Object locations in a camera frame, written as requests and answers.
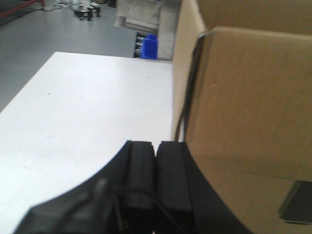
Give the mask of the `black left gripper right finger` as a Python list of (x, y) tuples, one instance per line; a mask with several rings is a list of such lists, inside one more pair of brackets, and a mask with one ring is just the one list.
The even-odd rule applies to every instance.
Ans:
[(251, 233), (205, 178), (185, 142), (161, 142), (156, 165), (157, 193), (184, 233)]

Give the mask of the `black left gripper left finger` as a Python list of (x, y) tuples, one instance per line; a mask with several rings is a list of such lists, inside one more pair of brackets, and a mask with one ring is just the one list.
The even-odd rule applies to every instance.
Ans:
[(88, 180), (29, 209), (17, 234), (105, 234), (120, 227), (113, 198), (122, 210), (149, 212), (153, 204), (144, 192), (154, 190), (154, 148), (150, 142), (127, 141), (119, 152)]

